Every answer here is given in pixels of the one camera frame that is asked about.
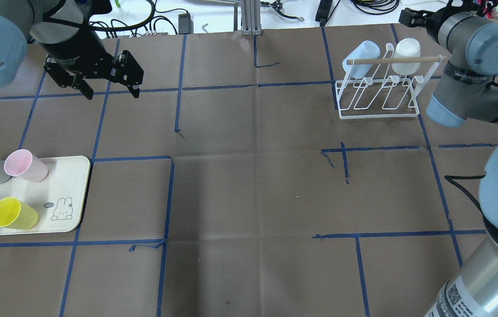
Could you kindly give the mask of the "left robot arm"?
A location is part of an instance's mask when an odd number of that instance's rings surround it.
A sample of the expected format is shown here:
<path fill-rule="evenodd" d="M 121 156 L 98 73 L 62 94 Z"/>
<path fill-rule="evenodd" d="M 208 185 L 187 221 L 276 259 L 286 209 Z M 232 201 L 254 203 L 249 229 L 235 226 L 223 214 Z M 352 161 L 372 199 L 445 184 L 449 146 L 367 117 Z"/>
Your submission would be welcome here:
<path fill-rule="evenodd" d="M 138 98 L 142 67 L 127 50 L 107 52 L 97 34 L 127 28 L 90 24 L 92 16 L 111 11 L 109 0 L 0 0 L 0 88 L 14 80 L 34 39 L 47 53 L 44 70 L 60 88 L 92 99 L 88 80 L 104 79 Z"/>

